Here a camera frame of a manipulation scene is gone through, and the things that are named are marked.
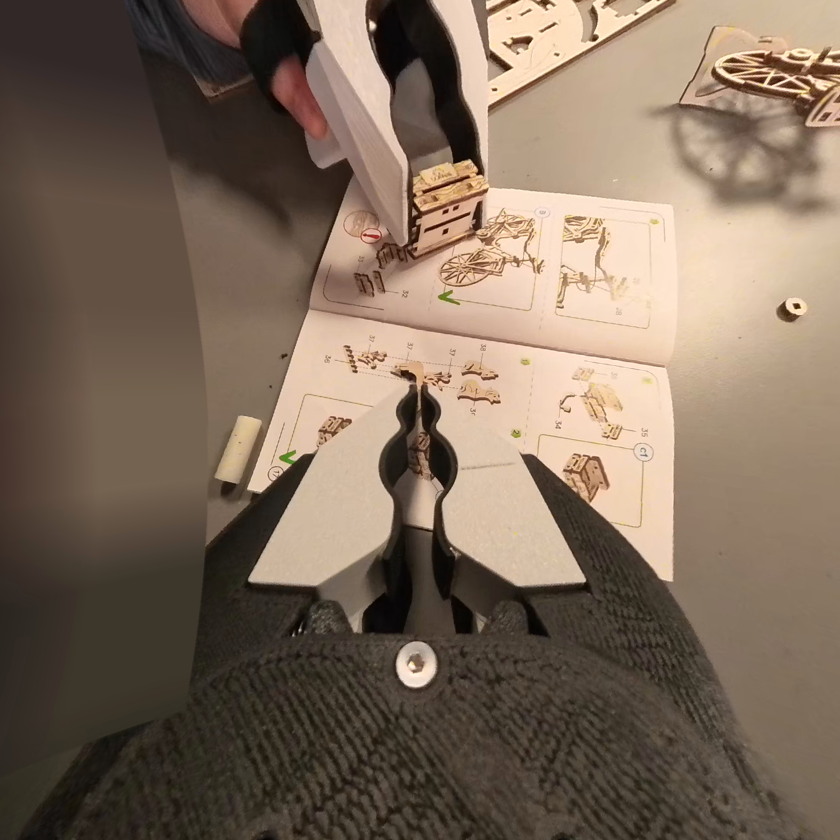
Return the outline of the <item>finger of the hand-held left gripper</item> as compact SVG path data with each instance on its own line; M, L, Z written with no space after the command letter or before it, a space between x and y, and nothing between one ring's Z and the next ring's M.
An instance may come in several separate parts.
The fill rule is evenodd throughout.
M398 245L410 238L410 166L392 121L392 85L376 55L371 2L304 2L314 44L308 84L331 130L314 141L320 166L346 159L378 218Z
M488 55L486 3L430 1L434 17L423 59L434 95L434 115L453 162L470 160L489 180Z

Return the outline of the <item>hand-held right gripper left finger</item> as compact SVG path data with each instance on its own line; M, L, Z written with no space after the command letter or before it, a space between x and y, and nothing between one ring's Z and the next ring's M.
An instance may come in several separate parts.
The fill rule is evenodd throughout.
M416 385L399 385L310 458L251 585L338 602L362 630L403 631L413 592L396 484L417 398Z

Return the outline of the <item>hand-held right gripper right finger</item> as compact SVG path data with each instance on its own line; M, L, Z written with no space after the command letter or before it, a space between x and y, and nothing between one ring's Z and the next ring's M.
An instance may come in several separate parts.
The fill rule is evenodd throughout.
M433 571L457 632L496 604L579 591L586 579L520 450L497 431L420 391L434 504Z

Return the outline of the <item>small wooden box model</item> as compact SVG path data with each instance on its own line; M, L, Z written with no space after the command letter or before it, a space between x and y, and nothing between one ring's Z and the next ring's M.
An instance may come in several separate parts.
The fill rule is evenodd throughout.
M413 178L407 247L412 257L423 257L477 231L488 187L486 177L470 159L421 170Z

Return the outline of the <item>wooden carriage model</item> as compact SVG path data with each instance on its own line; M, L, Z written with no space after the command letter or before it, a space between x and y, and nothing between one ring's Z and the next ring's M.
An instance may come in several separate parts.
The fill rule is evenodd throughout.
M714 27L679 105L720 109L736 96L788 102L808 129L839 125L839 49L790 47L778 36Z

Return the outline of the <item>person's left hand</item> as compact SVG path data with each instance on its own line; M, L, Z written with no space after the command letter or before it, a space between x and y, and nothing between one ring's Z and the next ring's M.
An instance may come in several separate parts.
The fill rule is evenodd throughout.
M244 19L257 1L215 2L225 2L224 11L235 21L239 39ZM239 50L244 58L240 42ZM298 58L291 57L281 61L271 83L271 93L263 94L275 102L279 108L288 112L312 138L321 140L327 135L329 128L327 120L312 94L306 71Z

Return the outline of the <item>punched wooden part sheet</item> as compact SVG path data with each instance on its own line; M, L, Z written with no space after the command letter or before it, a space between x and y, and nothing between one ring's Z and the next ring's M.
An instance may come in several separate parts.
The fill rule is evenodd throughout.
M218 103L252 86L254 79L245 75L235 80L217 81L194 77L195 82L204 98L211 103Z
M489 109L567 67L672 1L488 1Z

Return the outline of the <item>small white wax stick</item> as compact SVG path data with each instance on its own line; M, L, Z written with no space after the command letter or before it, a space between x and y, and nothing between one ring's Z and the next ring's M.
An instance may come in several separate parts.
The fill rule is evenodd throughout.
M262 421L254 416L238 415L236 417L213 473L213 481L221 498L225 499L237 492L250 463L262 425Z

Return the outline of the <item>open instruction booklet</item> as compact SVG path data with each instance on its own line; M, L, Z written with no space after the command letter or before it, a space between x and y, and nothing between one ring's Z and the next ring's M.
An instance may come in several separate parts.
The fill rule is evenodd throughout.
M422 366L674 575L676 237L667 205L491 188L475 235L412 257L352 179L248 490Z

